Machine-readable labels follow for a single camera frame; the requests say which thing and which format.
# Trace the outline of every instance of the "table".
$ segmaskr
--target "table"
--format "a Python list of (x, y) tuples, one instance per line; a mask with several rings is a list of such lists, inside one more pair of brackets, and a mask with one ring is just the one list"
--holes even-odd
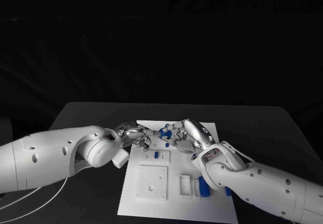
[[(135, 120), (181, 120), (214, 122), (220, 141), (227, 141), (256, 162), (272, 166), (323, 185), (323, 163), (285, 110), (271, 106), (160, 105), (126, 103), (66, 104), (50, 130), (98, 125), (113, 128)], [(116, 169), (112, 163), (82, 170), (66, 181), (51, 202), (12, 224), (126, 224), (198, 223), (191, 221), (118, 216), (126, 164)], [(63, 181), (43, 187), (17, 205), (0, 212), (0, 221), (28, 213), (54, 195)], [(7, 200), (28, 191), (8, 193)], [(291, 222), (272, 216), (233, 194), (240, 224)]]

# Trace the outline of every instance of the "dark wall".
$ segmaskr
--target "dark wall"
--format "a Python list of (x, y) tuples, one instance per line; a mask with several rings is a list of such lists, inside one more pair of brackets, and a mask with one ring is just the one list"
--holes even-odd
[(0, 116), (11, 119), (14, 138), (47, 130), (70, 101), (269, 105), (286, 110), (320, 153), (318, 3), (145, 7), (1, 7)]

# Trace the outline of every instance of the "white slot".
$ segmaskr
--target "white slot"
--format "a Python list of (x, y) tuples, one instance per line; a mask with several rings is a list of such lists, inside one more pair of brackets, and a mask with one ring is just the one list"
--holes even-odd
[(178, 193), (180, 193), (180, 197), (190, 197), (191, 196), (190, 176), (188, 175), (180, 175), (180, 179), (178, 179)]
[[(154, 158), (154, 152), (158, 152), (158, 158)], [(147, 165), (168, 165), (170, 164), (170, 151), (148, 150), (141, 152), (139, 164)]]
[(193, 197), (200, 198), (200, 183), (198, 183), (198, 180), (193, 180)]
[(138, 169), (134, 197), (165, 201), (167, 167), (139, 166)]

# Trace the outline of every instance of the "blue block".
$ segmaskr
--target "blue block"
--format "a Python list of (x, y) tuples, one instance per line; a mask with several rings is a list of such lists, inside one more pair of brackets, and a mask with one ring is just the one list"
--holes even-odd
[(226, 196), (230, 196), (230, 189), (227, 187), (224, 187), (224, 192), (226, 192)]
[(203, 180), (203, 177), (198, 177), (198, 184), (200, 184), (200, 197), (209, 197), (210, 196), (210, 187), (207, 183)]

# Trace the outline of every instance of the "white cable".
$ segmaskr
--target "white cable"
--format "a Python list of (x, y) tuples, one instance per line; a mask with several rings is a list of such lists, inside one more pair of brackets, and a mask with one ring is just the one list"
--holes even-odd
[[(56, 195), (59, 194), (59, 192), (60, 192), (60, 190), (61, 190), (61, 188), (63, 188), (63, 185), (64, 185), (64, 183), (66, 183), (66, 180), (67, 179), (64, 179), (64, 182), (63, 182), (63, 184), (61, 184), (61, 187), (60, 187), (60, 189), (59, 189), (59, 191), (57, 191), (57, 193), (56, 193)], [(49, 202), (50, 202), (50, 200), (36, 209), (36, 210), (38, 210)], [(23, 215), (23, 216), (20, 216), (20, 217), (17, 217), (15, 219), (11, 219), (11, 220), (8, 220), (8, 221), (4, 221), (4, 222), (0, 222), (0, 224), (1, 223), (7, 223), (7, 222), (10, 222), (10, 221), (12, 221), (12, 220), (17, 220), (17, 219), (20, 219), (20, 218), (23, 218), (24, 216), (27, 216), (28, 214), (25, 214), (25, 215)]]
[(248, 157), (243, 153), (240, 153), (236, 149), (235, 149), (235, 151), (239, 153), (239, 155), (240, 155), (245, 159), (248, 159), (250, 162), (255, 162), (253, 159), (252, 159), (250, 157)]
[(7, 207), (8, 207), (10, 205), (12, 205), (14, 203), (17, 203), (23, 198), (25, 198), (28, 195), (31, 195), (38, 189), (40, 189), (40, 188), (37, 188), (33, 192), (30, 192), (25, 196), (23, 196), (17, 201), (14, 201), (14, 202), (11, 202), (10, 204), (7, 204), (5, 206), (2, 206), (2, 207), (0, 208), (0, 210), (4, 209), (4, 208), (7, 208)]

